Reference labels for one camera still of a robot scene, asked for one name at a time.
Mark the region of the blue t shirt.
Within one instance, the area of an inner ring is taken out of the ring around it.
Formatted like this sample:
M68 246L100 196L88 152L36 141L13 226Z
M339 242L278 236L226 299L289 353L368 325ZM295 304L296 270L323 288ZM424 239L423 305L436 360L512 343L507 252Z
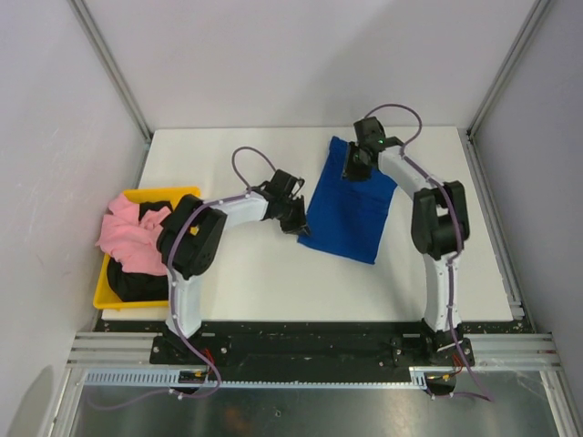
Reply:
M332 137L306 213L311 234L298 242L320 252L375 263L397 184L375 170L370 179L343 178L348 142Z

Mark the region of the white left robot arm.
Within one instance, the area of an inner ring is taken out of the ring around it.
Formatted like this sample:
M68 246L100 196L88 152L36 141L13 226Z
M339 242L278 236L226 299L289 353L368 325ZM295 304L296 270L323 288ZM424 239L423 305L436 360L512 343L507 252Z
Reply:
M202 276L216 258L223 232L251 222L277 220L291 235L310 233L302 178L277 169L270 180L245 192L210 201L183 196L162 221L157 250L166 267L169 284L167 326L176 334L169 352L179 362L194 362L201 353L200 340L192 336L201 327Z

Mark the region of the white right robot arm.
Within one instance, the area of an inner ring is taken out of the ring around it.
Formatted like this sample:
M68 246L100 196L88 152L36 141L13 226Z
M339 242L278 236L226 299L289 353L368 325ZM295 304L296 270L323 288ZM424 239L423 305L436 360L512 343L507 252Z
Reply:
M445 182L405 154L405 143L388 137L376 117L353 124L356 139L348 146L343 178L369 179L375 171L391 178L412 200L411 236L423 256L427 299L423 322L432 334L420 342L422 358L441 365L453 354L461 335L457 305L459 258L470 227L465 187ZM445 336L450 335L452 342Z

